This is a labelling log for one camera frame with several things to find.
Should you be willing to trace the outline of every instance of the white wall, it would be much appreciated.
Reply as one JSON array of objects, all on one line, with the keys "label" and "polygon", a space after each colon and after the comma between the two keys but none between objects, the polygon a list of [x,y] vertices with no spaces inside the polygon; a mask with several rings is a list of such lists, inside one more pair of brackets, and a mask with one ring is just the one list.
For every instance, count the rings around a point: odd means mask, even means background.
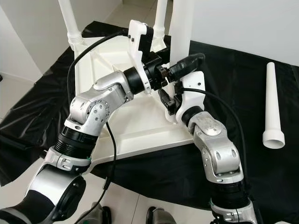
[{"label": "white wall", "polygon": [[36,81],[41,71],[34,63],[24,44],[0,6],[0,72]]},{"label": "white wall", "polygon": [[195,0],[192,39],[299,65],[298,0]]},{"label": "white wall", "polygon": [[[78,27],[82,30],[93,20],[104,21],[121,0],[71,0],[71,3]],[[0,5],[37,67],[44,73],[68,47],[58,0],[0,0]],[[29,79],[25,74],[14,75]]]}]

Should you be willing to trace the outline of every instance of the wire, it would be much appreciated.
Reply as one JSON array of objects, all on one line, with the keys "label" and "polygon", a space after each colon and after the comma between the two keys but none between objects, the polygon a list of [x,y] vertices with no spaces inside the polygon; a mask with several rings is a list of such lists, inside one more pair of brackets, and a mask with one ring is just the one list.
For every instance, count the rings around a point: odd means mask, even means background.
[{"label": "wire", "polygon": [[239,127],[239,131],[240,131],[240,136],[241,136],[241,142],[242,142],[242,149],[243,149],[243,170],[244,170],[244,176],[247,178],[247,158],[246,158],[246,145],[245,145],[245,138],[244,138],[244,132],[243,132],[243,128],[242,125],[240,123],[240,120],[238,118],[238,116],[236,115],[236,113],[233,111],[233,109],[220,97],[204,91],[204,90],[198,90],[198,89],[192,89],[192,88],[181,88],[182,91],[189,91],[189,92],[199,92],[202,94],[205,94],[211,98],[214,98],[216,100],[218,100],[219,102],[221,102],[232,114],[233,118],[235,119],[237,126]]},{"label": "wire", "polygon": [[67,96],[68,96],[68,100],[69,100],[69,106],[71,105],[71,100],[72,100],[72,95],[71,95],[71,73],[74,71],[75,69],[75,65],[78,63],[78,61],[83,58],[88,52],[90,52],[92,49],[94,49],[95,47],[97,47],[98,45],[100,45],[101,43],[112,39],[113,37],[119,36],[119,35],[123,35],[123,36],[127,36],[128,35],[128,31],[126,29],[122,29],[119,32],[116,32],[114,34],[111,34],[109,36],[106,36],[100,40],[98,40],[97,42],[93,43],[92,45],[90,45],[88,48],[86,48],[78,57],[76,57],[76,59],[72,62],[72,64],[70,65],[69,71],[67,73]]},{"label": "wire", "polygon": [[112,139],[112,142],[113,142],[113,148],[114,148],[114,155],[113,155],[113,163],[112,163],[112,169],[111,169],[111,172],[110,172],[110,175],[108,175],[106,181],[105,181],[105,184],[104,184],[104,187],[103,187],[103,192],[101,194],[101,197],[99,198],[99,200],[96,202],[96,204],[94,206],[91,207],[90,210],[88,210],[82,217],[80,217],[74,224],[78,224],[83,218],[85,218],[89,213],[92,212],[92,210],[94,210],[98,205],[99,203],[101,202],[101,200],[103,199],[108,187],[109,187],[109,184],[111,183],[111,180],[113,179],[114,177],[114,172],[115,172],[115,166],[116,166],[116,142],[115,142],[115,139],[114,139],[114,136],[112,134],[112,131],[110,129],[110,126],[108,124],[108,122],[106,122],[106,126],[107,126],[107,129],[109,131],[109,134],[111,136],[111,139]]}]

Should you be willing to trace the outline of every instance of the white pipe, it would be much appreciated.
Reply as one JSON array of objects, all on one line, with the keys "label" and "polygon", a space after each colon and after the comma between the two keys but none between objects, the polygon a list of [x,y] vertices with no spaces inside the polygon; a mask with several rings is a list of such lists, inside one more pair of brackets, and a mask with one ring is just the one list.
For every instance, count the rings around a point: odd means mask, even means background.
[{"label": "white pipe", "polygon": [[82,43],[83,39],[80,31],[78,30],[70,0],[58,0],[58,2],[62,16],[64,17],[70,45],[72,46],[73,44]]},{"label": "white pipe", "polygon": [[273,149],[282,148],[285,145],[285,135],[280,127],[275,64],[273,62],[267,64],[266,117],[263,144]]},{"label": "white pipe", "polygon": [[163,38],[164,37],[164,22],[166,14],[167,0],[158,0],[156,19],[154,25],[154,38]]},{"label": "white pipe", "polygon": [[[189,55],[194,3],[194,0],[173,1],[169,30],[171,35],[170,66]],[[167,90],[169,96],[173,98],[175,93],[173,83],[168,85]],[[170,122],[175,121],[175,116],[171,118],[167,113],[165,115]]]}]

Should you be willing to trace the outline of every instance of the black plastic sheet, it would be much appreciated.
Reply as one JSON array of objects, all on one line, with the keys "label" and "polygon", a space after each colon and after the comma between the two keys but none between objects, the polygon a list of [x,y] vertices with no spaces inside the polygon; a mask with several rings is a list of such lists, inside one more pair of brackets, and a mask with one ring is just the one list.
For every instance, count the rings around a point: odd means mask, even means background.
[{"label": "black plastic sheet", "polygon": [[[93,22],[83,36],[106,36],[119,27]],[[206,55],[205,82],[233,107],[245,134],[251,194],[264,223],[299,223],[298,159],[299,68],[244,52],[191,42],[190,53]],[[55,144],[68,114],[66,75],[73,60],[68,48],[0,124],[0,182],[18,177],[43,150]],[[276,66],[278,100],[285,147],[263,146],[266,64]],[[206,110],[221,121],[243,157],[238,131],[229,112],[205,99]],[[111,163],[92,173],[105,177]],[[209,209],[209,189],[199,150],[193,145],[166,149],[117,161],[114,182],[148,197]]]}]

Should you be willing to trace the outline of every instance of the white floor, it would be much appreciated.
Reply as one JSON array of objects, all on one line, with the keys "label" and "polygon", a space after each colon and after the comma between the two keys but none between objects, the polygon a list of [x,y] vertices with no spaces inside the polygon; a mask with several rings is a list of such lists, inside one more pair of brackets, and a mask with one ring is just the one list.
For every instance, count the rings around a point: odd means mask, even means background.
[{"label": "white floor", "polygon": [[[124,4],[118,6],[107,23],[128,27],[130,19],[143,21],[153,26],[155,21],[157,0],[123,0]],[[168,33],[171,20],[172,1],[168,2],[165,33]],[[7,111],[33,86],[33,83],[4,77],[0,83],[0,122]],[[39,159],[22,174],[16,181],[0,187],[0,209],[15,205],[20,202],[25,194],[28,183],[37,171],[42,160]],[[84,211],[91,207],[92,202],[97,201],[102,192],[104,180],[92,174],[85,176],[87,187],[76,213],[68,220],[57,223],[72,224]],[[169,211],[178,224],[210,223],[213,220],[209,211],[189,208],[182,205],[163,202],[144,197],[133,191],[116,184],[111,184],[103,201],[103,206],[109,206],[112,210],[114,224],[143,224],[146,212],[150,206],[162,207]]]}]

